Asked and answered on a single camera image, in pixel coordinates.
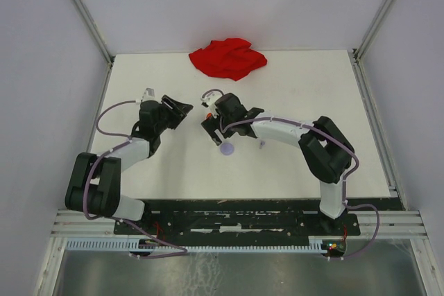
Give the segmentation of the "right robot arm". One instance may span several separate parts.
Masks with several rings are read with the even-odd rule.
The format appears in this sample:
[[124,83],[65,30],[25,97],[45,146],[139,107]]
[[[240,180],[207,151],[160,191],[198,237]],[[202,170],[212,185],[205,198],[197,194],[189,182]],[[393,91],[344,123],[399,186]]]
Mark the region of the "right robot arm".
[[335,234],[343,227],[346,181],[359,167],[359,160],[333,120],[321,116],[302,122],[273,116],[257,107],[247,110],[236,95],[219,89],[205,92],[200,101],[210,112],[201,126],[217,146],[223,145],[222,139],[238,134],[300,149],[311,174],[320,182],[319,228]]

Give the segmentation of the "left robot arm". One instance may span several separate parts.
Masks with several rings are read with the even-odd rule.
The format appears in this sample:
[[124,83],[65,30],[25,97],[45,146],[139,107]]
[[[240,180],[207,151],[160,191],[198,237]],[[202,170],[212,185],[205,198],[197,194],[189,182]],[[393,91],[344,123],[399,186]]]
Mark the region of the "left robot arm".
[[74,163],[65,207],[82,212],[87,219],[129,220],[140,234],[153,227],[153,216],[145,212],[142,200],[121,193],[121,174],[131,166],[152,157],[161,144],[165,130],[175,130],[194,106],[164,95],[160,101],[140,100],[138,121],[125,141],[100,155],[80,153]]

